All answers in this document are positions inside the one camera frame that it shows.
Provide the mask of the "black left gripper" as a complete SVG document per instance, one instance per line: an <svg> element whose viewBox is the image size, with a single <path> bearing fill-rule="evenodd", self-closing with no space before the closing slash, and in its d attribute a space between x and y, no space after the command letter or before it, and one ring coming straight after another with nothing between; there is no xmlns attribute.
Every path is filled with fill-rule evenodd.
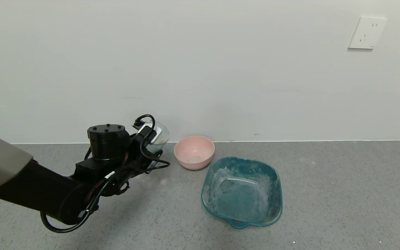
<svg viewBox="0 0 400 250"><path fill-rule="evenodd" d="M132 168L140 173L149 174L151 171L161 168L161 166L157 166L160 161L151 160L151 158L160 159L163 145L148 144L142 141L143 136L132 134Z"/></svg>

